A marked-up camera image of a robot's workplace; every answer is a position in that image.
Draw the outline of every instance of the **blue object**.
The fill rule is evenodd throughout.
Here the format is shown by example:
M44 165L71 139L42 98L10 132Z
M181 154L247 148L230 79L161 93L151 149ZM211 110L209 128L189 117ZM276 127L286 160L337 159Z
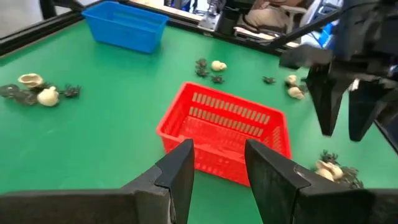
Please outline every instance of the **blue object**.
M90 7L82 14L96 41L145 53L152 53L158 46L169 19L109 1Z
M319 39L318 39L318 42L319 42L319 44L320 44L322 47L323 47L323 46L327 43L327 41L329 40L329 38L330 38L330 36L331 36L331 30L332 30L332 28L333 28L333 24L332 24L332 23L327 24L327 25L323 28L322 33L321 33L321 35L319 36Z

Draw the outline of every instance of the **white seashell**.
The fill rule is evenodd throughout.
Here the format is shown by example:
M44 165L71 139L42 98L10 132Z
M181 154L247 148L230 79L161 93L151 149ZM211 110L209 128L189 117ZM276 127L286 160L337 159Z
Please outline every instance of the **white seashell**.
M44 80L40 75L30 73L26 75L21 75L18 78L18 82L24 84L27 88L33 88L43 84Z

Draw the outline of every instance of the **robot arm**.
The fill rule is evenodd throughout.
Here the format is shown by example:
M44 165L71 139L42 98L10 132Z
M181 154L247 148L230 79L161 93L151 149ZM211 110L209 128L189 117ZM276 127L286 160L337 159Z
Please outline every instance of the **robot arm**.
M355 79L359 88L349 93L351 140L362 140L376 118L395 116L398 82L391 67L398 63L398 44L392 41L398 39L396 10L395 1L345 1L341 11L330 15L340 15L333 50L301 45L281 56L280 66L310 67L307 86L324 135L333 134L343 93ZM283 44L294 35L271 44Z

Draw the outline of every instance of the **white object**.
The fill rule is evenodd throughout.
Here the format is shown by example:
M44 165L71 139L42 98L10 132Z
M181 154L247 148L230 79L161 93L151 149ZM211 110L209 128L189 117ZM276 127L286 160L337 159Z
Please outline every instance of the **white object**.
M297 81L297 76L295 75L289 75L286 79L287 82L289 82L290 84L296 84Z
M342 178L343 171L340 169L340 167L337 166L337 165L334 165L332 163L330 163L330 164L331 164L330 171L331 171L331 174L333 175L333 180L337 180L337 179Z
M55 91L55 87L51 86L37 95L37 101L44 106L55 106L58 103L58 96L59 93Z
M33 88L43 84L44 80L40 75L30 73L26 75L21 75L18 78L18 82L24 84L27 88Z
M214 71L226 70L226 64L220 61L214 61L211 63L211 69Z
M359 79L354 79L354 81L351 83L351 85L348 87L349 91L354 91L357 90L359 87Z
M318 169L315 173L330 180L330 181L334 181L333 175L327 169Z
M332 174L333 180L340 179L343 176L343 171L340 169L340 167L338 165L332 164L331 162L318 161L317 168L318 170L328 170Z
M292 87L290 89L287 90L287 93L289 94L289 96L302 100L304 99L304 94L303 92L301 92L301 90L298 87Z

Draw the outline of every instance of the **dark plastic figurine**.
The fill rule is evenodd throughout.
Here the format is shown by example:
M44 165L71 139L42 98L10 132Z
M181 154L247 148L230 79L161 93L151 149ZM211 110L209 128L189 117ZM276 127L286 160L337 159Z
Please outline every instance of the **dark plastic figurine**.
M200 67L198 67L195 72L199 77L202 77L202 78L206 78L209 75L209 72L207 72L204 68L200 68Z
M14 84L0 86L0 96L5 98L14 98L15 93L19 91L19 87Z
M10 84L0 86L0 95L8 99L14 99L16 102L25 105L34 105L37 103L37 97L29 90L20 90L17 85Z
M263 81L265 84L268 84L268 85L274 84L274 83L275 83L275 79L274 79L274 78L263 77L263 78L262 78L262 81Z
M201 59L197 60L196 63L197 63L197 67L199 67L199 68L206 68L207 67L207 61L204 58L201 58Z
M323 162L331 162L334 165L339 165L337 162L338 155L335 153L330 154L327 150L323 150L320 160ZM363 189L363 182L358 180L358 170L352 167L340 167L343 171L342 178L336 180L336 183L344 185L350 189Z
M224 83L223 77L221 75L212 76L211 81L213 81L213 83L215 83L215 84L223 84Z
M79 85L77 85L76 87L73 87L69 84L66 84L65 90L61 91L61 94L63 94L66 98L75 98L75 97L79 97L80 90L81 90L81 86L79 86Z
M338 155L335 153L330 154L327 150L323 150L320 160L323 162L331 162L334 165L339 165L339 163L336 161L338 158Z

